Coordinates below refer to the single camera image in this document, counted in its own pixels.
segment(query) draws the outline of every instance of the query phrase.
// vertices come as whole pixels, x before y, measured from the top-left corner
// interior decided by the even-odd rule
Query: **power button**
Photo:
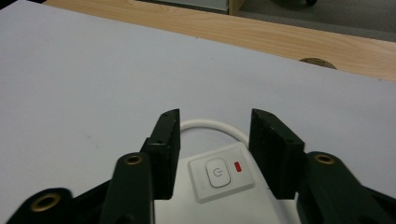
[[[231,182],[230,174],[224,160],[214,159],[206,164],[207,175],[210,185],[214,188],[227,186]]]

